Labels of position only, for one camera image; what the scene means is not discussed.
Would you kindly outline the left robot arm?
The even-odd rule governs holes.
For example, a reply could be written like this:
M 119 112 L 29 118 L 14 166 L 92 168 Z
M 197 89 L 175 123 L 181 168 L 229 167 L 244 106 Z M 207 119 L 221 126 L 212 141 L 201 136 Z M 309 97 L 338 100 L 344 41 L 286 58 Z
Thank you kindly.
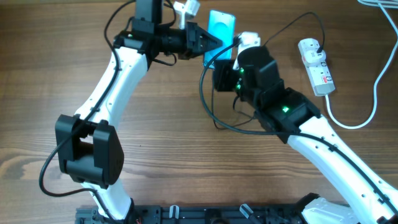
M 139 223 L 133 199 L 120 179 L 124 152 L 117 135 L 123 111 L 158 54 L 188 60 L 221 46 L 193 22 L 200 3 L 136 1 L 127 26 L 108 41 L 111 58 L 96 88 L 73 116 L 55 124 L 60 171 L 81 184 L 103 223 Z

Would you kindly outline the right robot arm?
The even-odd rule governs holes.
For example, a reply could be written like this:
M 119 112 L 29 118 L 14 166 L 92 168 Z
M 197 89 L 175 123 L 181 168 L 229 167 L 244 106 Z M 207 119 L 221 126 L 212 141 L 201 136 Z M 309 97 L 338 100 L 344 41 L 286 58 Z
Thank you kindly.
M 254 108 L 263 131 L 308 159 L 340 193 L 359 223 L 397 223 L 397 189 L 383 181 L 337 135 L 320 110 L 284 85 L 266 47 L 250 47 L 234 60 L 213 57 L 217 91 L 233 91 Z

